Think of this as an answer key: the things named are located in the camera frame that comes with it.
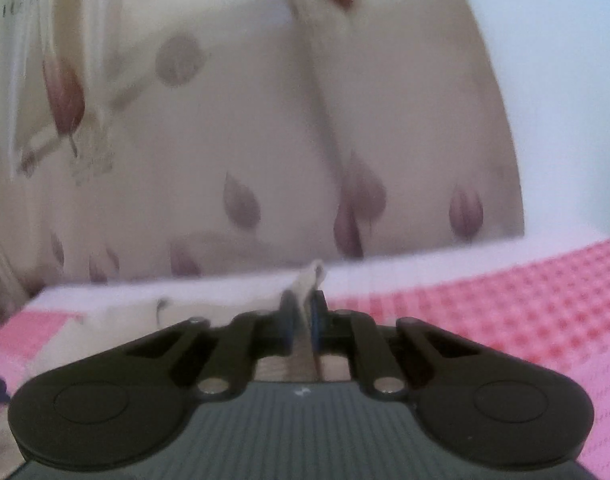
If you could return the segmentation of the beige leaf-patterned curtain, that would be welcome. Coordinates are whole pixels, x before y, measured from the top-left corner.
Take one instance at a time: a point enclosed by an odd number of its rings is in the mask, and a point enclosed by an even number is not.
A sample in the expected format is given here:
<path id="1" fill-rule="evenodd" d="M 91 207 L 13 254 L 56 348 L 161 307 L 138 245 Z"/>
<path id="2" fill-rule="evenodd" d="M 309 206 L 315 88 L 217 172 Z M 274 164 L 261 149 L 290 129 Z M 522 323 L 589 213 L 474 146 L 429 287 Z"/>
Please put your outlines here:
<path id="1" fill-rule="evenodd" d="M 523 231 L 468 0 L 0 0 L 0 323 Z"/>

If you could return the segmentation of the pink and lilac bedsheet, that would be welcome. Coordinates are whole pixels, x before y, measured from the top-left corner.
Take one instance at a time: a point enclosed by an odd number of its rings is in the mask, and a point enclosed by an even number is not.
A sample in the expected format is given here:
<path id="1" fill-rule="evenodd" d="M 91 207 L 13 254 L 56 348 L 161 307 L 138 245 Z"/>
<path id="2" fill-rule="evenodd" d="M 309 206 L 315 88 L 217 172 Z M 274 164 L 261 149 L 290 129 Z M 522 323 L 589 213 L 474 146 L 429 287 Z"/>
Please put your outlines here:
<path id="1" fill-rule="evenodd" d="M 280 292 L 293 271 L 145 284 L 60 286 L 0 328 L 0 377 L 15 389 L 63 324 L 161 298 L 234 308 Z M 582 455 L 610 479 L 610 238 L 586 226 L 434 254 L 329 266 L 330 304 L 391 322 L 405 315 L 545 365 L 590 394 L 596 420 Z"/>

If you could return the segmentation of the cream white small garment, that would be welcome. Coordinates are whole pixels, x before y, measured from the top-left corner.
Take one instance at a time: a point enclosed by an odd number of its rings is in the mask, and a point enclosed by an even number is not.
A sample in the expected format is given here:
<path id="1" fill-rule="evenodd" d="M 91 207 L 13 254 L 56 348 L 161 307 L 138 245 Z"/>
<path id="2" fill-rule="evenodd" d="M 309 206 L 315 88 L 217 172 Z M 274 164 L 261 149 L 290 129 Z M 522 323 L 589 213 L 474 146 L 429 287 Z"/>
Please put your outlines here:
<path id="1" fill-rule="evenodd" d="M 299 273 L 49 292 L 0 327 L 0 378 L 14 392 L 42 372 L 192 316 L 217 327 L 243 312 L 277 310 L 285 290 L 303 301 L 324 278 L 314 262 Z"/>

